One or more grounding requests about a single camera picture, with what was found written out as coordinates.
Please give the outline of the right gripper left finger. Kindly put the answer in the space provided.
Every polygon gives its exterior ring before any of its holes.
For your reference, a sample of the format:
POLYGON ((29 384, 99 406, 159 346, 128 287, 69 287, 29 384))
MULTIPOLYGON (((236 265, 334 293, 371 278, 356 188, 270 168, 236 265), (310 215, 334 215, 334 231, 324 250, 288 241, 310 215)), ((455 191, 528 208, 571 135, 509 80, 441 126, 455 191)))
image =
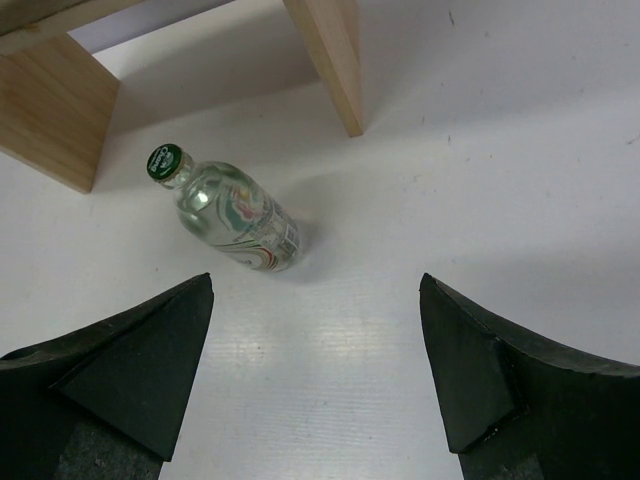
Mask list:
POLYGON ((2 356, 2 478, 158 478, 176 448, 213 305, 204 273, 2 356))

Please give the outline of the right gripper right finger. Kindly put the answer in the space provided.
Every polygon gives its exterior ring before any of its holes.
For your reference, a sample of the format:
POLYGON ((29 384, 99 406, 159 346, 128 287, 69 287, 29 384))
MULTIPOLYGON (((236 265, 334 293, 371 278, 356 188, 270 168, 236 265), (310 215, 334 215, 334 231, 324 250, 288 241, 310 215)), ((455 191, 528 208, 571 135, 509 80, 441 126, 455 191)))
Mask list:
POLYGON ((464 478, 638 478, 638 366, 548 339, 429 274, 420 314, 464 478))

